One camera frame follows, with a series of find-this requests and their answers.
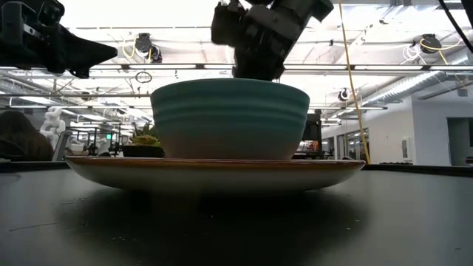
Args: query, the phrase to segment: desk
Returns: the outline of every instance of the desk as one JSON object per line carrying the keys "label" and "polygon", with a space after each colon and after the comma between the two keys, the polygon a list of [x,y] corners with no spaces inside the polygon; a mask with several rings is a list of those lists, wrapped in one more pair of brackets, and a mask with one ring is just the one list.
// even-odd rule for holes
{"label": "desk", "polygon": [[391,171],[267,199],[1,173],[0,265],[473,265],[472,203],[472,178]]}

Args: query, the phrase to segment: potted plant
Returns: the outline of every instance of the potted plant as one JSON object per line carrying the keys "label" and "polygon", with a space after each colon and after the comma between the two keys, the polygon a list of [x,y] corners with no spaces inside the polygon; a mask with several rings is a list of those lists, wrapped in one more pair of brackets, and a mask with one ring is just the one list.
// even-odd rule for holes
{"label": "potted plant", "polygon": [[165,157],[164,150],[161,148],[160,139],[155,127],[147,123],[142,130],[137,129],[131,139],[132,143],[123,146],[124,157]]}

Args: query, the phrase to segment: plate rim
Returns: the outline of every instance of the plate rim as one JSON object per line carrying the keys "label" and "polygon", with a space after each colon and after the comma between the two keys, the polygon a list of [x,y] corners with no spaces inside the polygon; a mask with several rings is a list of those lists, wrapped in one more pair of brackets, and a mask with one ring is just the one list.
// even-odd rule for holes
{"label": "plate rim", "polygon": [[177,159],[141,157],[82,157],[69,156],[66,162],[77,166],[120,166],[151,168],[238,168],[238,169],[290,169],[290,170],[342,170],[365,165],[362,160],[224,160]]}

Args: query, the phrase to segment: ceramic bowl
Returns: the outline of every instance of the ceramic bowl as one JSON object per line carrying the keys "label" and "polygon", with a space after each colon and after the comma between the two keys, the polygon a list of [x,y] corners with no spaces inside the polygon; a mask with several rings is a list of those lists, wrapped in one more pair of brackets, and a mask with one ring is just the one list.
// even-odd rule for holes
{"label": "ceramic bowl", "polygon": [[309,102],[291,86],[237,78],[173,83],[151,95],[166,156],[186,159],[290,159]]}

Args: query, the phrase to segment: chair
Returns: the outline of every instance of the chair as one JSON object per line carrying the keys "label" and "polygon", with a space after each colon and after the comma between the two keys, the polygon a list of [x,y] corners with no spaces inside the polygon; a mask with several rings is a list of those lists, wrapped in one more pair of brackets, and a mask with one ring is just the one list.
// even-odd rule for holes
{"label": "chair", "polygon": [[72,131],[66,130],[59,135],[56,148],[54,149],[54,155],[52,156],[53,162],[60,162],[63,160],[64,152],[66,151],[67,141],[72,136]]}

